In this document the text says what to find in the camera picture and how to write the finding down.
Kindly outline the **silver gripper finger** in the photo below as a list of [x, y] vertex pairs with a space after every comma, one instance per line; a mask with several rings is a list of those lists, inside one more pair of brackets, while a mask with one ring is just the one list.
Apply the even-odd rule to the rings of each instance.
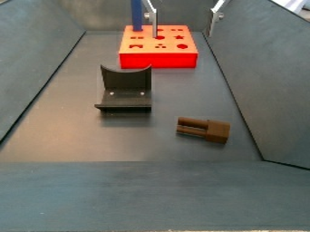
[[157, 10], [153, 7], [149, 0], [141, 0], [143, 6], [147, 8], [147, 12], [144, 13], [144, 17], [151, 21], [152, 24], [152, 37], [157, 37]]
[[215, 23], [224, 17], [221, 10], [224, 9], [229, 0], [217, 0], [215, 6], [211, 8], [211, 21], [207, 31], [207, 36], [211, 37], [213, 33]]

